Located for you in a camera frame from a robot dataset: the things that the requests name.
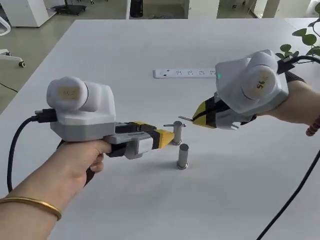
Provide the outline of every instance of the metal cylinder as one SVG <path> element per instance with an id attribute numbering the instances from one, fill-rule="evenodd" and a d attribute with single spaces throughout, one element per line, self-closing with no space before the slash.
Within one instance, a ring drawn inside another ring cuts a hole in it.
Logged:
<path id="1" fill-rule="evenodd" d="M 179 157 L 176 166 L 178 169 L 183 170 L 188 167 L 188 152 L 189 146 L 187 144 L 181 144 L 179 149 Z"/>
<path id="2" fill-rule="evenodd" d="M 183 127 L 183 123 L 180 121 L 175 121 L 173 123 L 174 138 L 172 140 L 172 143 L 174 145 L 180 145 L 182 143 L 182 139 L 181 139 L 182 127 Z"/>

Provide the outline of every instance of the electrical outlet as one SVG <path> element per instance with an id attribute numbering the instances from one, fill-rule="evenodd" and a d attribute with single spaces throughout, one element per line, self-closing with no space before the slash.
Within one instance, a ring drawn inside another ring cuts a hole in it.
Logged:
<path id="1" fill-rule="evenodd" d="M 158 69 L 153 70 L 155 79 L 176 79 L 176 78 L 215 78 L 214 68 L 204 69 Z"/>

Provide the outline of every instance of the office chair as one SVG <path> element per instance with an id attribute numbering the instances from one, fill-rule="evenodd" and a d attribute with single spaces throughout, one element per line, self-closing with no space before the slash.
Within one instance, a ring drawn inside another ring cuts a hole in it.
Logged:
<path id="1" fill-rule="evenodd" d="M 0 37 L 8 34 L 11 31 L 11 27 L 9 23 L 7 23 L 0 16 Z M 12 56 L 8 49 L 0 49 L 0 61 L 1 60 L 9 60 L 9 61 L 17 61 L 19 63 L 20 68 L 25 68 L 26 64 L 20 57 Z"/>

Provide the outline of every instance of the forearm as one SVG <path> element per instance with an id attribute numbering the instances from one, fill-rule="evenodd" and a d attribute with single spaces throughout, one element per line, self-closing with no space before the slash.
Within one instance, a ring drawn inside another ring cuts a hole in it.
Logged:
<path id="1" fill-rule="evenodd" d="M 8 197 L 33 198 L 62 211 L 73 197 L 72 186 L 61 179 L 59 173 L 55 180 L 44 177 L 47 169 L 52 168 L 42 166 L 37 169 Z M 0 204 L 0 239 L 46 240 L 56 222 L 57 216 L 36 206 L 17 202 Z"/>

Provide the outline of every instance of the floor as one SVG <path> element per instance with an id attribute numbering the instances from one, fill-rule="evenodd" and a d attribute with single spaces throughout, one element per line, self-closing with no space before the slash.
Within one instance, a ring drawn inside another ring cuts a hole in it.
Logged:
<path id="1" fill-rule="evenodd" d="M 0 37 L 0 49 L 8 49 L 13 56 L 21 57 L 26 64 L 26 68 L 20 68 L 15 62 L 1 61 L 0 83 L 19 91 L 74 20 L 125 19 L 126 16 L 126 0 L 95 0 L 94 5 L 91 5 L 89 0 L 82 0 L 81 4 L 87 5 L 87 10 L 79 16 L 55 15 L 40 28 L 13 27 L 9 34 Z M 180 5 L 145 5 L 143 18 L 183 19 L 184 15 L 184 9 Z M 232 10 L 227 4 L 220 4 L 217 17 L 252 18 L 242 6 Z M 0 113 L 15 95 L 16 92 L 0 85 Z"/>

